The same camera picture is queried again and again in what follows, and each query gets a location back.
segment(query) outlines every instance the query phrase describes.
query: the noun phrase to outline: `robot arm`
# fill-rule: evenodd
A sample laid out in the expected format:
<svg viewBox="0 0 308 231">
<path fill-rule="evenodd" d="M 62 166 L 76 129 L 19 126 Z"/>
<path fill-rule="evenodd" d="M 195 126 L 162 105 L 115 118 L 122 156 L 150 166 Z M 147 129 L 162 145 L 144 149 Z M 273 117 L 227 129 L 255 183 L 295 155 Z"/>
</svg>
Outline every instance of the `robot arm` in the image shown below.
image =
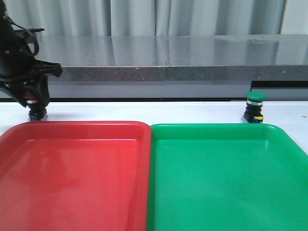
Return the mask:
<svg viewBox="0 0 308 231">
<path fill-rule="evenodd" d="M 29 120 L 41 120 L 50 102 L 48 76 L 59 77 L 62 68 L 60 64 L 36 60 L 39 44 L 34 34 L 15 24 L 5 12 L 0 0 L 0 90 L 30 108 Z M 14 31 L 12 25 L 22 30 Z M 29 39 L 34 43 L 33 52 Z"/>
</svg>

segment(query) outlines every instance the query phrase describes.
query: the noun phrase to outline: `table surface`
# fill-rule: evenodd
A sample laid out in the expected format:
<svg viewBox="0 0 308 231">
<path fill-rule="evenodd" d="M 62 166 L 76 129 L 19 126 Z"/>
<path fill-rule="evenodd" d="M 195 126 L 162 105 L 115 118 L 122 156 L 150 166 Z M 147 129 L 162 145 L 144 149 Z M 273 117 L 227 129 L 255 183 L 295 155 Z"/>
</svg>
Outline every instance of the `table surface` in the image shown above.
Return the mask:
<svg viewBox="0 0 308 231">
<path fill-rule="evenodd" d="M 133 120 L 161 123 L 241 123 L 245 102 L 112 102 L 50 103 L 49 121 Z M 308 101 L 265 102 L 264 123 L 282 128 L 308 153 Z M 0 135 L 24 123 L 28 109 L 0 103 Z"/>
</svg>

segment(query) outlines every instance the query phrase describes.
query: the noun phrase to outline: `green button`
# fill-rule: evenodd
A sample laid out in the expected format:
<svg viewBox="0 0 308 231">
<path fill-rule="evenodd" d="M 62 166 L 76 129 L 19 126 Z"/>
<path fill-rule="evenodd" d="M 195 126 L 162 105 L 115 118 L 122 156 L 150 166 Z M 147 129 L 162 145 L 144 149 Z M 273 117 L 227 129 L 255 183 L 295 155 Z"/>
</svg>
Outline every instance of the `green button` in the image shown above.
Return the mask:
<svg viewBox="0 0 308 231">
<path fill-rule="evenodd" d="M 268 96 L 260 91 L 249 91 L 246 93 L 246 97 L 251 101 L 261 102 L 264 101 Z"/>
</svg>

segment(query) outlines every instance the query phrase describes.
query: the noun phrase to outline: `speckled stone surface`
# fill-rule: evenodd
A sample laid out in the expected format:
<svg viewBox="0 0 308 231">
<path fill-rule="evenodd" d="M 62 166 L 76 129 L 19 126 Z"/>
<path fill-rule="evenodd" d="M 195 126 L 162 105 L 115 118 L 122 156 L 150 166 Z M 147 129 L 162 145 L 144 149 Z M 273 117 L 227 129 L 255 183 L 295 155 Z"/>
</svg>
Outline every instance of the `speckled stone surface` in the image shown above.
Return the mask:
<svg viewBox="0 0 308 231">
<path fill-rule="evenodd" d="M 308 81 L 308 35 L 42 37 L 50 81 Z"/>
</svg>

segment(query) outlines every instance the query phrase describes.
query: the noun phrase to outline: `red tray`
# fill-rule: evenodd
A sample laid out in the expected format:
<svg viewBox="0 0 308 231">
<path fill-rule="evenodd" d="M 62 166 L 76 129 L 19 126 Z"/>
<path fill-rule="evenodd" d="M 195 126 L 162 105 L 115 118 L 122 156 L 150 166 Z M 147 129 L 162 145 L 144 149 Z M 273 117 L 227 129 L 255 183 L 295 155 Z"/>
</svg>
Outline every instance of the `red tray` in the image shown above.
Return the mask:
<svg viewBox="0 0 308 231">
<path fill-rule="evenodd" d="M 0 137 L 1 231 L 145 231 L 151 127 L 30 122 Z"/>
</svg>

